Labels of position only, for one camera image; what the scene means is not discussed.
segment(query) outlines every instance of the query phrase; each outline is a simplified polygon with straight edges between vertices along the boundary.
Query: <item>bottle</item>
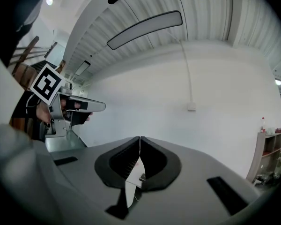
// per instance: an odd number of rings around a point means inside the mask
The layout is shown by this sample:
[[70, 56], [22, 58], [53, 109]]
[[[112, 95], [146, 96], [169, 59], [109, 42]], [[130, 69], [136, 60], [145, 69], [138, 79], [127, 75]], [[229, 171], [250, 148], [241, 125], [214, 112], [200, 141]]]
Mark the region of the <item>bottle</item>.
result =
[[261, 119], [260, 132], [261, 133], [265, 133], [266, 132], [266, 120], [264, 118]]

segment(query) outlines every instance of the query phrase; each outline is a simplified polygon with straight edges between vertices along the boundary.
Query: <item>shelf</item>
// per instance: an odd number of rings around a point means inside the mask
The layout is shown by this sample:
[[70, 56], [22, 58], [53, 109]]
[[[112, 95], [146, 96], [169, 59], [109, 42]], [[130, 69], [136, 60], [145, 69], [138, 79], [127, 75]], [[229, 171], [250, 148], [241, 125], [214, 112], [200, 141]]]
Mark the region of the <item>shelf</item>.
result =
[[280, 150], [281, 150], [281, 149], [278, 148], [278, 149], [275, 149], [275, 150], [272, 151], [272, 152], [263, 152], [263, 153], [262, 153], [262, 157], [264, 158], [264, 157], [270, 156], [270, 155], [272, 155], [273, 153], [278, 152], [278, 151], [280, 151]]
[[275, 137], [275, 136], [280, 135], [280, 134], [281, 134], [281, 133], [275, 133], [275, 134], [273, 134], [273, 135], [266, 135], [266, 138]]

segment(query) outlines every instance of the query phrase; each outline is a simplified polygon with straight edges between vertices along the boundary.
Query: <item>ceiling light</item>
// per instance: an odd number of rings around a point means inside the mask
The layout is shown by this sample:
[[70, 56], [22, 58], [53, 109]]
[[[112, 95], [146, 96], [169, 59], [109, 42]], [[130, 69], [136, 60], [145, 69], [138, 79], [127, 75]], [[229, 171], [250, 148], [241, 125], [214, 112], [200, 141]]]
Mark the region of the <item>ceiling light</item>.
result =
[[162, 13], [140, 21], [125, 29], [124, 31], [114, 36], [111, 40], [109, 40], [107, 42], [107, 45], [112, 50], [115, 50], [122, 45], [143, 35], [169, 27], [180, 26], [182, 25], [182, 23], [182, 16], [179, 11]]
[[46, 0], [46, 3], [51, 6], [53, 4], [53, 0]]
[[277, 84], [278, 86], [280, 86], [280, 85], [281, 85], [281, 80], [279, 80], [279, 79], [275, 79], [275, 81], [276, 81], [276, 84]]
[[90, 66], [90, 63], [88, 61], [84, 61], [80, 67], [77, 69], [77, 71], [75, 72], [76, 75], [80, 76], [81, 73], [83, 73], [86, 69], [88, 69]]

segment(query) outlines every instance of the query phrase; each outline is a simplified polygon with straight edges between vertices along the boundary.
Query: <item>hand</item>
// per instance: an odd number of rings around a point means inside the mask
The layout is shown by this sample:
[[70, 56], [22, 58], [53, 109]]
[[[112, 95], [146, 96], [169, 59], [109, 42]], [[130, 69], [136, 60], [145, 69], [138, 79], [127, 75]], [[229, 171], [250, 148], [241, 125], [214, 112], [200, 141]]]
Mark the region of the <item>hand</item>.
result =
[[[62, 110], [62, 114], [66, 115], [66, 100], [61, 99], [60, 100], [60, 106]], [[79, 103], [75, 103], [75, 108], [80, 108]], [[49, 112], [48, 105], [41, 101], [39, 105], [37, 105], [37, 118], [44, 121], [45, 123], [50, 123], [51, 115]]]

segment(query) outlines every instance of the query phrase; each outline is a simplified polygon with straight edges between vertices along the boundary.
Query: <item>wall outlet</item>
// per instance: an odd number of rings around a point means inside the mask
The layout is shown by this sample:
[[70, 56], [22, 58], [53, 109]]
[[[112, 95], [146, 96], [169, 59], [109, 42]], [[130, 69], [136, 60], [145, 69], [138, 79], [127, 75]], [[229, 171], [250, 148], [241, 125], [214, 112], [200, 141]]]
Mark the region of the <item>wall outlet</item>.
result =
[[197, 108], [196, 103], [191, 102], [191, 103], [189, 103], [189, 104], [188, 104], [188, 108], [187, 108], [187, 110], [189, 110], [189, 111], [195, 111], [195, 110], [196, 110], [196, 108]]

